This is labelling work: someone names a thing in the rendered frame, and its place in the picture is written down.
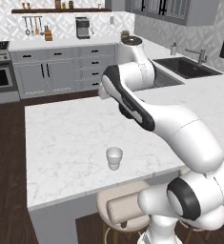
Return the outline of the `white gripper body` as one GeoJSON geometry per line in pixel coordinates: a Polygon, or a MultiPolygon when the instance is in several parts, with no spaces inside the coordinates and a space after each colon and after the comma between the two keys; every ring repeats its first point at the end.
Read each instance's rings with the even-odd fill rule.
{"type": "Polygon", "coordinates": [[[102,84],[99,85],[98,95],[102,100],[108,99],[111,96],[106,92],[105,88],[102,84]]]}

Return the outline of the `clear glass cup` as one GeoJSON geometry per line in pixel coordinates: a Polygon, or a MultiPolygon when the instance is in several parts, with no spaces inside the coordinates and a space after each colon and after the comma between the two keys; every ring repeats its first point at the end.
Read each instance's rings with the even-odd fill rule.
{"type": "Polygon", "coordinates": [[[106,157],[108,160],[108,166],[112,171],[116,171],[122,160],[123,151],[117,147],[108,148],[106,151],[106,157]]]}

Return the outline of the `grey base cupboard run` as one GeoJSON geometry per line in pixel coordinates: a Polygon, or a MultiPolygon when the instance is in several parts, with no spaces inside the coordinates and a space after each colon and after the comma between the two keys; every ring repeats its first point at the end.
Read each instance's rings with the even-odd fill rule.
{"type": "Polygon", "coordinates": [[[10,57],[23,99],[93,91],[115,61],[115,44],[12,51],[10,57]]]}

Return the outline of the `black steel coffee machine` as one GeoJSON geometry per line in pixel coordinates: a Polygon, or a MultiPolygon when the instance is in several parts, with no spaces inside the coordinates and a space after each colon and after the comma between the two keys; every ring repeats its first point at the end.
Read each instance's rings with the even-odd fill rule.
{"type": "Polygon", "coordinates": [[[88,17],[76,17],[76,37],[78,39],[90,39],[94,35],[93,29],[90,25],[88,17]]]}

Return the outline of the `wooden knife block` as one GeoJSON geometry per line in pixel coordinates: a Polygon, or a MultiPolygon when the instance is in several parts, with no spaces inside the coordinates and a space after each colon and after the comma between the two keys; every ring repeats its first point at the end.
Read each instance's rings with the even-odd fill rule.
{"type": "Polygon", "coordinates": [[[51,30],[49,29],[48,26],[45,27],[44,35],[45,35],[45,40],[46,41],[51,41],[52,40],[51,30]]]}

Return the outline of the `black sink basin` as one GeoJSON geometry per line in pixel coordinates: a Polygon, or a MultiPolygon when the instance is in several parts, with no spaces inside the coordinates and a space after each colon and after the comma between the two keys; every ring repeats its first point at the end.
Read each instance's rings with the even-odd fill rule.
{"type": "Polygon", "coordinates": [[[221,72],[206,66],[199,66],[193,60],[186,57],[155,59],[154,62],[185,79],[221,75],[221,72]]]}

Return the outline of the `hanging steel ladle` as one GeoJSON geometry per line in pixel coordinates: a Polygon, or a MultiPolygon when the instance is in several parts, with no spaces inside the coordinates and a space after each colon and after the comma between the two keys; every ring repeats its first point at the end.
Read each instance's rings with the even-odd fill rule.
{"type": "Polygon", "coordinates": [[[27,18],[25,17],[24,19],[25,19],[25,25],[26,25],[26,35],[30,35],[31,32],[30,32],[29,27],[28,27],[27,18]]]}

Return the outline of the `steel tap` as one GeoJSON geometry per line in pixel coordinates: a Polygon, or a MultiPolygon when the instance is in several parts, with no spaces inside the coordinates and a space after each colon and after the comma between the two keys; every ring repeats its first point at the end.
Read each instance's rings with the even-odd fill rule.
{"type": "Polygon", "coordinates": [[[205,50],[191,51],[191,50],[186,49],[186,51],[187,52],[190,52],[190,53],[196,53],[196,54],[199,55],[198,61],[197,61],[197,64],[199,66],[201,66],[203,63],[206,63],[207,62],[207,55],[206,55],[206,51],[205,50]]]}

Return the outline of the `steel oven with hob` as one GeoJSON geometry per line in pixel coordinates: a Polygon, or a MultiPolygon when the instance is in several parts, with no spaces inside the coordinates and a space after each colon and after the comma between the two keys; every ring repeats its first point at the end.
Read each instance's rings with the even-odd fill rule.
{"type": "Polygon", "coordinates": [[[0,41],[0,104],[20,100],[9,53],[9,41],[0,41]]]}

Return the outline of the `dark wooden wall shelf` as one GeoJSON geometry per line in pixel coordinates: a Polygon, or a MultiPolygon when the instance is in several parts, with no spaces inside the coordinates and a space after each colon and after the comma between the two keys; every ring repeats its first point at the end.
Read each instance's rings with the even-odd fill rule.
{"type": "Polygon", "coordinates": [[[30,9],[30,10],[12,10],[11,13],[60,13],[60,12],[111,12],[106,8],[88,8],[88,9],[30,9]]]}

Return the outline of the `grey glazed wall cupboards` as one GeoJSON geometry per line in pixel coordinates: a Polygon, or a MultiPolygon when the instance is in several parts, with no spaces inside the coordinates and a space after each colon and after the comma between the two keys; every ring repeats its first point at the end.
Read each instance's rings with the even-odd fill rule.
{"type": "Polygon", "coordinates": [[[186,27],[214,24],[219,0],[105,0],[105,8],[186,27]]]}

